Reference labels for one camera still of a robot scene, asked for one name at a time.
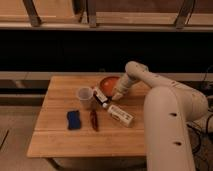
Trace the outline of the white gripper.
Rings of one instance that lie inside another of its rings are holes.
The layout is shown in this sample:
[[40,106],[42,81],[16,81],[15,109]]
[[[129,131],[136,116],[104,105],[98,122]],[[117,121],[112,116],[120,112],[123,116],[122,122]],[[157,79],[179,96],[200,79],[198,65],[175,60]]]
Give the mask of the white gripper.
[[127,74],[123,74],[116,83],[115,95],[112,97],[113,101],[120,100],[123,94],[126,94],[132,86],[132,80]]

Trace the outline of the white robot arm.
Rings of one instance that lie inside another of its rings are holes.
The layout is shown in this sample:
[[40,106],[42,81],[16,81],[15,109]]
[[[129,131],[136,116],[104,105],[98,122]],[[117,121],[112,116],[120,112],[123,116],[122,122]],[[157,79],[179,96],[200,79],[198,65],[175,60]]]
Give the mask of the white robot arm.
[[151,87],[143,105],[147,171],[196,171],[187,122],[207,113],[206,96],[130,61],[115,86],[113,99],[122,98],[140,81]]

